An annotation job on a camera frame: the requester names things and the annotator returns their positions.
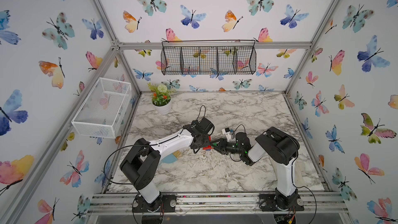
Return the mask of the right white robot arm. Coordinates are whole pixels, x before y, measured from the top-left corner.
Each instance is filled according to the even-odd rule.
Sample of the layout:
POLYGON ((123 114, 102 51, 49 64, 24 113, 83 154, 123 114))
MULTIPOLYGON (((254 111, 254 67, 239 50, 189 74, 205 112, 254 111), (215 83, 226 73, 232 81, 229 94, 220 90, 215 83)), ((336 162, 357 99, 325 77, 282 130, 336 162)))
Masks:
POLYGON ((276 127, 268 128, 255 141, 252 146, 247 134, 238 132, 234 142, 218 139, 210 145, 223 155, 238 154, 240 161, 248 166, 268 155, 277 165, 276 192, 286 198, 295 195, 297 187, 294 184, 294 167, 300 149, 298 141, 276 127))

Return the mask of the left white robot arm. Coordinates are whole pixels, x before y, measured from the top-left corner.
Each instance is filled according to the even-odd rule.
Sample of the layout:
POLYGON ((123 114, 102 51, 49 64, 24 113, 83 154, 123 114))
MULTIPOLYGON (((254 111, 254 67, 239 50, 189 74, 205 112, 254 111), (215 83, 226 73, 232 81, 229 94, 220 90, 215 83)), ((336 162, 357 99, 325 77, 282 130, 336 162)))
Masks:
POLYGON ((207 118, 194 120, 179 131, 162 139, 135 142, 120 164, 120 170, 148 204, 161 199, 153 178, 159 163, 167 156, 183 148, 198 152, 210 145, 215 127, 207 118))

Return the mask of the white flower pot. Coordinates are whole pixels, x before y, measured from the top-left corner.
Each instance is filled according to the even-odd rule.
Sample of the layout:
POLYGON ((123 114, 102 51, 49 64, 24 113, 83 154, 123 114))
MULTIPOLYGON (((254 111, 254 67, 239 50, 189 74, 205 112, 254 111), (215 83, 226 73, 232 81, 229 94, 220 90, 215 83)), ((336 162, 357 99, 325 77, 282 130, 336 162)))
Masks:
POLYGON ((172 110, 172 100, 170 100, 166 105, 164 106, 155 106, 156 111, 161 114, 161 115, 167 115, 171 112, 172 110))

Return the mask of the green artificial plant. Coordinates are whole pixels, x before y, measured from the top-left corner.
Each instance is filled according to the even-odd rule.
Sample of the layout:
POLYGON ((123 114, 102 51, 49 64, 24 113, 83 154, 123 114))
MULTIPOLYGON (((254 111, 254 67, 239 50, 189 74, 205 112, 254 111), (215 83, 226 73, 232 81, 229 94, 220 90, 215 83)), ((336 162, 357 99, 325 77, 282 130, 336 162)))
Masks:
POLYGON ((152 84, 148 83, 148 88, 150 92, 152 93, 152 104, 154 106, 166 106, 170 103, 171 101, 171 95, 174 93, 174 90, 169 89, 166 85, 164 84, 152 84))

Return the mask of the white mesh basket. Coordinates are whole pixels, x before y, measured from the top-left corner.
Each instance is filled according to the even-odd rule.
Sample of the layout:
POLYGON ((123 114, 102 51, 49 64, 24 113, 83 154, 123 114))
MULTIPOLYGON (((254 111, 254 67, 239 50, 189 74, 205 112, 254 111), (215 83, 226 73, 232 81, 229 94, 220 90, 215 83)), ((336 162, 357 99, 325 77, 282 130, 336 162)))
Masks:
POLYGON ((114 139, 131 96, 131 83, 100 77, 72 119, 72 126, 79 135, 114 139))

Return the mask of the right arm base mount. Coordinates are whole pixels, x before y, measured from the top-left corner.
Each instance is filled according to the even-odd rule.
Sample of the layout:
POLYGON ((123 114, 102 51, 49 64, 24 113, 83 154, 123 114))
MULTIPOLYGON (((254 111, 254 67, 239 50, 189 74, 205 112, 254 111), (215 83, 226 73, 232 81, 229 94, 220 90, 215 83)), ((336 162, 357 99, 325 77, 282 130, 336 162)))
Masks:
POLYGON ((296 189, 290 196, 283 195, 278 189, 274 194, 260 194, 259 208, 263 212, 304 211, 304 203, 296 189))

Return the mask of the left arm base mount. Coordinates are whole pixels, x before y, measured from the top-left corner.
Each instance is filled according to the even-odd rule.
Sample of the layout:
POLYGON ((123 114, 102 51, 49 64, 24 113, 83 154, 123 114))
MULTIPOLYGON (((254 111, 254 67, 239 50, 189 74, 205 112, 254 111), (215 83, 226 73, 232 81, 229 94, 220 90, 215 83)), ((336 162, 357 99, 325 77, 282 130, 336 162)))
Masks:
POLYGON ((175 195, 160 194, 152 203, 148 203, 143 196, 137 195, 133 201, 132 212, 134 213, 154 213, 162 211, 173 213, 177 205, 175 195))

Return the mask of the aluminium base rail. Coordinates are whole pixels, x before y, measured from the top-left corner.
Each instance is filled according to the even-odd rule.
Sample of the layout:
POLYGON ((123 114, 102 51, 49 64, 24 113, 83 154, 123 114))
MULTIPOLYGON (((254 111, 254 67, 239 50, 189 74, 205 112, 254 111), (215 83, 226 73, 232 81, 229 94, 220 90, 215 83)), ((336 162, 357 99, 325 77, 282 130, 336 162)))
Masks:
MULTIPOLYGON (((317 213, 347 214, 348 208, 339 193, 300 192, 296 207, 278 209, 270 192, 235 193, 164 193, 163 208, 167 214, 282 214, 317 213)), ((149 214, 136 194, 97 194, 89 207, 90 215, 149 214)))

